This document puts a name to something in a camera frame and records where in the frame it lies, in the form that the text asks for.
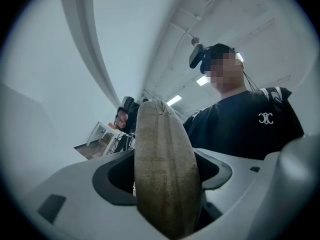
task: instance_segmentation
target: man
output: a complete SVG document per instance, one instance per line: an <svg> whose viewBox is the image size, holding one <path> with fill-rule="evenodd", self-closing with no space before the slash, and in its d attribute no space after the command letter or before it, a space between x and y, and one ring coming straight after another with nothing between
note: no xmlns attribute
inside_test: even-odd
<svg viewBox="0 0 320 240"><path fill-rule="evenodd" d="M183 124L191 145L227 155L263 160L304 132L291 108L286 88L248 91L243 63L233 49L209 47L200 70L220 93L220 101L189 117ZM116 127L126 126L120 110Z"/></svg>

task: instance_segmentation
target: vr headset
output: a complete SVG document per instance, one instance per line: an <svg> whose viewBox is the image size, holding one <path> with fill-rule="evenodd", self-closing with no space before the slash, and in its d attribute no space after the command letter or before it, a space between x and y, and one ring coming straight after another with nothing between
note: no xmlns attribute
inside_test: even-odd
<svg viewBox="0 0 320 240"><path fill-rule="evenodd" d="M217 43L214 46L204 47L202 44L197 44L189 57L189 66L194 69L200 62L200 72L205 74L205 71L210 70L210 65L216 63L217 59L223 59L224 54L236 53L231 47Z"/></svg>

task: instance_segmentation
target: cable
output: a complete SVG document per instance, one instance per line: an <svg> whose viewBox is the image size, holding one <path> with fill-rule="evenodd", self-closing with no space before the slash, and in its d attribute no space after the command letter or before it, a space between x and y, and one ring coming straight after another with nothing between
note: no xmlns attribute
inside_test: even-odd
<svg viewBox="0 0 320 240"><path fill-rule="evenodd" d="M244 71L243 71L243 74L244 74L245 78L247 79L247 81L248 81L248 83L249 83L249 85L250 85L250 87L251 87L251 90L252 90L252 91L258 90L258 87L256 86L256 84L251 80L251 78L250 78Z"/></svg>
<svg viewBox="0 0 320 240"><path fill-rule="evenodd" d="M249 85L250 85L251 91L253 91L253 90L254 90L254 89L253 89L253 86L251 85L251 83L250 83L250 81L249 81L249 79L248 79L248 77L247 77L247 74L246 74L244 71L243 71L243 74L244 74L246 80L248 81L248 83L249 83Z"/></svg>
<svg viewBox="0 0 320 240"><path fill-rule="evenodd" d="M247 75L247 77L249 78L249 80L254 84L256 90L258 90L259 88L256 86L256 84L254 83L254 81L251 80L251 78Z"/></svg>
<svg viewBox="0 0 320 240"><path fill-rule="evenodd" d="M125 144L125 150L124 151L127 151L129 149L129 138L131 138L131 140L132 140L133 137L134 137L134 133L132 132L132 133L129 134L128 138L126 139L126 144Z"/></svg>
<svg viewBox="0 0 320 240"><path fill-rule="evenodd" d="M134 134L132 134L132 138L130 139L130 142L129 142L129 147L130 148L131 148L131 143L132 143L133 139L134 139Z"/></svg>
<svg viewBox="0 0 320 240"><path fill-rule="evenodd" d="M119 145L119 144L118 144L118 145L116 146L117 140L121 139L123 136L124 136L124 135L121 135L120 137L116 138L116 140L114 141L114 150L116 150L117 147L118 147L118 145Z"/></svg>

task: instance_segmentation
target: beige sack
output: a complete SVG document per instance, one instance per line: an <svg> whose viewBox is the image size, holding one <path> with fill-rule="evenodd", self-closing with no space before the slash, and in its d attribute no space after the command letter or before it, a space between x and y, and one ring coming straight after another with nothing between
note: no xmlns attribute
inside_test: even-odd
<svg viewBox="0 0 320 240"><path fill-rule="evenodd" d="M192 234L201 206L197 162L182 123L161 100L138 110L134 171L139 212L169 239Z"/></svg>

